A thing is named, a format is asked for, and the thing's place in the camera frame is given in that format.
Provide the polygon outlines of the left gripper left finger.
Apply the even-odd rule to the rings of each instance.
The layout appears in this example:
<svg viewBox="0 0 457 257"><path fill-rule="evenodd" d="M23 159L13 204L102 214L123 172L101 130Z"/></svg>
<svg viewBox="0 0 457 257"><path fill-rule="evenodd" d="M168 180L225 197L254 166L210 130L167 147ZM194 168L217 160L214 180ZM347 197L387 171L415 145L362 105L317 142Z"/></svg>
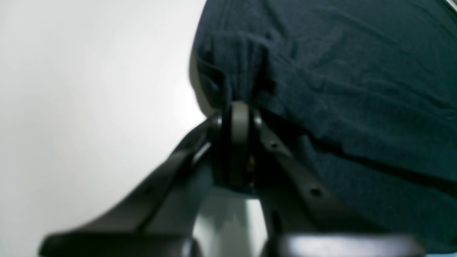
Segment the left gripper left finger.
<svg viewBox="0 0 457 257"><path fill-rule="evenodd" d="M214 184L212 156L223 128L214 114L192 130L121 202L89 223L48 235L41 257L201 257L193 227Z"/></svg>

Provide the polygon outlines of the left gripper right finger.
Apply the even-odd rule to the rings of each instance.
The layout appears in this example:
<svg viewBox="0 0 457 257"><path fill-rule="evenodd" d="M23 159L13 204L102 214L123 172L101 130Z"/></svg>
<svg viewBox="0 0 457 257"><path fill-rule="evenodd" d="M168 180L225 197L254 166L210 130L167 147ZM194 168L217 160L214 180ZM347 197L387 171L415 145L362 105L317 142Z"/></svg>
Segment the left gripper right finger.
<svg viewBox="0 0 457 257"><path fill-rule="evenodd" d="M368 221L302 166L261 118L248 112L256 193L268 239L262 257L424 257L412 235Z"/></svg>

